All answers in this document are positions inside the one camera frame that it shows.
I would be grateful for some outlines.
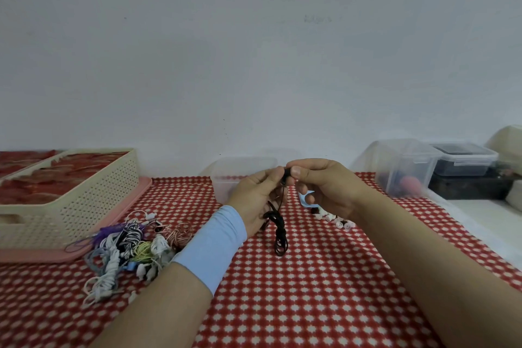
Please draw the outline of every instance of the hand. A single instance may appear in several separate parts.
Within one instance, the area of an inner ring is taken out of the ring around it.
[[[295,180],[288,177],[283,187],[281,185],[283,175],[284,168],[277,167],[247,176],[239,182],[226,203],[243,219],[249,238],[257,233],[265,222],[263,215],[271,210],[268,200],[276,209],[279,208],[280,203],[286,203],[288,194],[286,187],[293,186]]]
[[[297,180],[299,193],[304,195],[308,190],[315,191],[305,197],[308,204],[318,204],[325,211],[356,223],[359,219],[357,209],[362,201],[376,192],[337,161],[294,160],[287,167],[291,167],[291,176]]]

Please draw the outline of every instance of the checkered tablecloth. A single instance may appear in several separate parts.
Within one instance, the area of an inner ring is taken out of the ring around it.
[[[373,175],[361,174],[374,186]],[[397,202],[511,286],[522,273],[426,199]],[[158,214],[175,226],[195,228],[218,209],[206,177],[155,179],[133,210]],[[275,226],[238,251],[199,328],[194,346],[400,346],[441,342],[399,279],[365,234],[317,221],[290,190],[282,209],[289,250],[272,248]],[[125,293],[82,308],[83,260],[57,265],[0,266],[0,347],[87,346],[125,309],[130,292],[146,288],[120,275]]]

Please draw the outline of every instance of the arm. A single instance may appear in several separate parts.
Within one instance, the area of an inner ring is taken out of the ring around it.
[[[448,347],[522,341],[522,293],[468,258],[387,196],[330,160],[296,160],[306,198],[359,225]]]
[[[285,191],[283,167],[243,179],[221,207],[159,277],[92,343],[101,347],[192,346],[210,301],[233,256],[263,225],[269,199]],[[287,186],[293,179],[287,179]]]

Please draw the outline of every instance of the pink ball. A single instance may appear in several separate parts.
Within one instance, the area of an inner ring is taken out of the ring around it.
[[[400,180],[400,186],[413,197],[422,196],[422,183],[414,176],[404,176]]]

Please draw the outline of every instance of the blue wristband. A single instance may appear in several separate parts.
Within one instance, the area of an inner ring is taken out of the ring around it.
[[[220,207],[188,245],[172,259],[216,292],[232,258],[247,239],[243,219],[229,205]]]

